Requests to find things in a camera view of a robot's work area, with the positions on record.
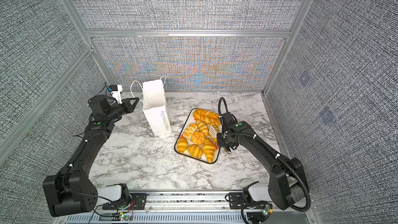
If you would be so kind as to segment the white paper gift bag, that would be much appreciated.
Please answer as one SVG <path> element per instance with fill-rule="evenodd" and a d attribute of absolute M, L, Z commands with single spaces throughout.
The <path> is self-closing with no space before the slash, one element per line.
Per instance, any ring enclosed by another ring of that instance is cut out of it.
<path fill-rule="evenodd" d="M 166 80 L 167 76 L 164 75 L 157 80 L 142 84 L 134 80 L 130 86 L 130 92 L 133 97 L 133 85 L 137 83 L 141 87 L 143 99 L 140 101 L 143 103 L 143 112 L 155 136 L 166 135 L 172 132 L 164 91 Z"/>

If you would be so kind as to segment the large striped croissant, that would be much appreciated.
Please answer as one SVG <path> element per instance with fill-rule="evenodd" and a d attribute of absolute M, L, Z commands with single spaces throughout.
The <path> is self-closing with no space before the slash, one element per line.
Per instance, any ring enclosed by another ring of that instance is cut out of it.
<path fill-rule="evenodd" d="M 215 156 L 215 152 L 216 152 L 217 148 L 211 139 L 206 138 L 204 144 L 202 145 L 202 150 L 207 159 L 207 162 L 212 163 L 214 160 L 214 156 Z"/>

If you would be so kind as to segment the pale braided bread roll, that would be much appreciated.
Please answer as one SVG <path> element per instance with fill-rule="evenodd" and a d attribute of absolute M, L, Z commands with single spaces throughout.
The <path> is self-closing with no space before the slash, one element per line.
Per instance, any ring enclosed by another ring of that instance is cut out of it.
<path fill-rule="evenodd" d="M 193 134 L 197 129 L 198 129 L 198 125 L 196 123 L 190 123 L 182 135 L 184 138 L 190 140 L 190 139 L 192 139 Z"/>

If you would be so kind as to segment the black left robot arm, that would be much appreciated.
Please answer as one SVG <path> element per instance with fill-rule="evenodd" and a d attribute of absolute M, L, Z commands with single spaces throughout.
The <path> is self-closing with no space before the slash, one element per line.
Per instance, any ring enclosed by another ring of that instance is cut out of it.
<path fill-rule="evenodd" d="M 101 196 L 89 179 L 96 156 L 109 139 L 115 122 L 134 112 L 139 98 L 118 102 L 114 97 L 96 95 L 88 100 L 92 110 L 80 145 L 57 174 L 47 176 L 42 184 L 51 216 L 60 217 L 90 212 L 100 204 L 116 205 L 121 194 Z"/>

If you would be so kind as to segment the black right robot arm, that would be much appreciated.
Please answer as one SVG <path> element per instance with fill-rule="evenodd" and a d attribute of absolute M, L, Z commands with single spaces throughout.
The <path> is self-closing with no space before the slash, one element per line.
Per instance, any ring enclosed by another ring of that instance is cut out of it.
<path fill-rule="evenodd" d="M 241 145 L 256 157 L 269 174 L 268 193 L 276 206 L 281 210 L 288 207 L 299 212 L 310 210 L 311 197 L 302 162 L 276 151 L 247 122 L 239 122 L 228 111 L 223 97 L 218 103 L 218 114 L 221 122 L 218 145 L 233 150 Z"/>

